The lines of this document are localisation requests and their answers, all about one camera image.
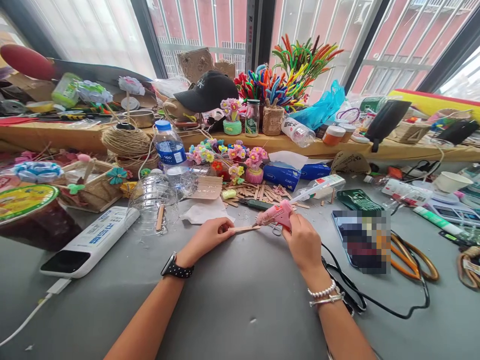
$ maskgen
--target black cap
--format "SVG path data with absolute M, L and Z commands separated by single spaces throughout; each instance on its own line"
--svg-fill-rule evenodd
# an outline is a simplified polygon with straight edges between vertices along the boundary
M 186 109 L 195 113 L 206 113 L 220 107 L 228 98 L 239 98 L 237 86 L 227 75 L 209 70 L 196 82 L 193 89 L 177 92 L 173 96 Z

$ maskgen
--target hand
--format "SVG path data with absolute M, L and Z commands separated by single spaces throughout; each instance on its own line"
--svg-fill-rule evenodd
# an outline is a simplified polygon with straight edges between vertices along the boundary
M 302 215 L 290 215 L 291 233 L 283 227 L 281 233 L 288 244 L 298 269 L 312 291 L 330 286 L 330 276 L 322 263 L 322 240 L 312 224 Z
M 177 254 L 176 264 L 182 268 L 192 267 L 203 255 L 235 234 L 229 230 L 233 227 L 227 217 L 207 220 Z

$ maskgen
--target small green bottle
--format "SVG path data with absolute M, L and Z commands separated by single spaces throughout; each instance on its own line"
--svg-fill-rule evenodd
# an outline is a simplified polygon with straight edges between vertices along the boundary
M 248 99 L 246 101 L 245 136 L 254 138 L 259 135 L 260 100 Z

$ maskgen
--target wooden shelf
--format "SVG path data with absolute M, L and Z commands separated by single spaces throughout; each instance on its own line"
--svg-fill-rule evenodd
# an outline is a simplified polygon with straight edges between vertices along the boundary
M 31 151 L 39 152 L 51 142 L 51 147 L 56 149 L 74 148 L 82 152 L 106 154 L 107 149 L 100 141 L 102 130 L 110 125 L 97 125 L 89 129 L 70 129 L 62 123 L 44 123 L 31 122 L 18 124 L 8 127 L 2 127 L 0 131 L 0 150 L 15 151 L 19 147 Z M 144 129 L 146 133 L 152 134 L 152 129 Z M 247 137 L 244 133 L 237 136 L 229 136 L 223 132 L 214 133 L 212 136 L 216 139 L 225 139 L 225 143 L 234 143 L 235 140 L 242 140 L 243 144 L 249 148 L 265 146 L 269 152 L 281 150 L 292 151 L 298 154 L 316 159 L 332 159 L 335 154 L 341 150 L 357 152 L 363 154 L 367 159 L 382 160 L 439 160 L 440 152 L 429 144 L 402 144 L 393 140 L 385 139 L 378 149 L 377 153 L 372 153 L 372 144 L 362 144 L 357 142 L 343 142 L 337 146 L 326 146 L 320 139 L 307 148 L 300 148 L 295 145 L 286 135 L 266 136 L 263 134 L 257 137 Z M 188 149 L 190 145 L 197 145 L 205 139 L 205 136 L 199 132 L 194 132 L 190 136 L 182 136 L 183 144 Z M 480 149 L 459 145 L 452 149 L 445 149 L 444 161 L 480 161 Z

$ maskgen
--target tissue box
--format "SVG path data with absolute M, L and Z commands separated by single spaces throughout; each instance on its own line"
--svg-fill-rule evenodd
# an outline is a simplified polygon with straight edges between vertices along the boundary
M 263 167 L 263 179 L 294 191 L 300 180 L 300 171 L 266 164 Z
M 301 168 L 300 179 L 316 180 L 330 174 L 330 167 L 324 163 L 305 164 Z

